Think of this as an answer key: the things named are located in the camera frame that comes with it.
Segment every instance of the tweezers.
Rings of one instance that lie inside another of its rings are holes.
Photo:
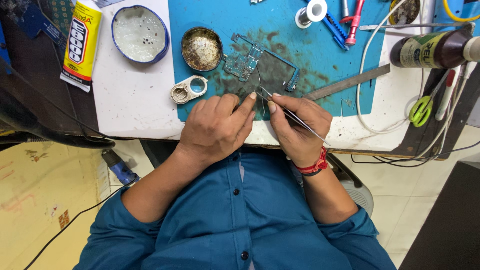
[[[263,91],[265,91],[269,96],[272,96],[272,94],[270,94],[267,90],[265,90],[265,88],[261,87],[261,89],[263,89]],[[257,95],[261,96],[263,99],[265,99],[266,101],[269,101],[266,97],[262,96],[262,94],[256,92]],[[322,139],[322,141],[324,141],[326,144],[330,145],[327,141],[325,141],[324,138],[320,137],[320,135],[318,135],[310,126],[308,126],[304,121],[302,121],[302,119],[300,119],[294,112],[290,111],[289,109],[279,105],[280,107],[282,107],[283,109],[283,113],[290,117],[293,121],[297,122],[299,125],[303,126],[304,128],[308,129],[310,132],[312,132],[313,134],[315,134],[317,137],[319,137],[320,139]]]

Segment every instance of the black wristband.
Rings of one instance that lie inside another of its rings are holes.
[[[322,169],[318,169],[318,171],[316,171],[316,172],[301,173],[301,175],[303,175],[303,176],[314,176],[314,175],[316,175],[317,173],[319,173],[319,172],[321,172],[321,171],[322,171]]]

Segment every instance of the e8000 glue tube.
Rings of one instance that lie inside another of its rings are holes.
[[[60,78],[90,91],[102,11],[93,0],[78,0],[73,10]]]

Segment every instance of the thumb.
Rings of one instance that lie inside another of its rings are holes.
[[[290,127],[282,108],[273,101],[268,102],[270,110],[270,124],[278,137],[290,137],[294,135],[294,131]]]

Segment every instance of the red thread bracelet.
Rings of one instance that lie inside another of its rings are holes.
[[[327,160],[325,158],[326,154],[327,154],[327,151],[325,150],[325,147],[322,146],[322,152],[320,153],[320,157],[318,158],[318,160],[315,162],[314,165],[306,168],[299,168],[297,167],[297,165],[295,164],[293,165],[295,165],[295,168],[297,168],[297,170],[299,170],[300,173],[312,173],[312,172],[318,171],[318,169],[323,170],[323,169],[326,169],[328,166]]]

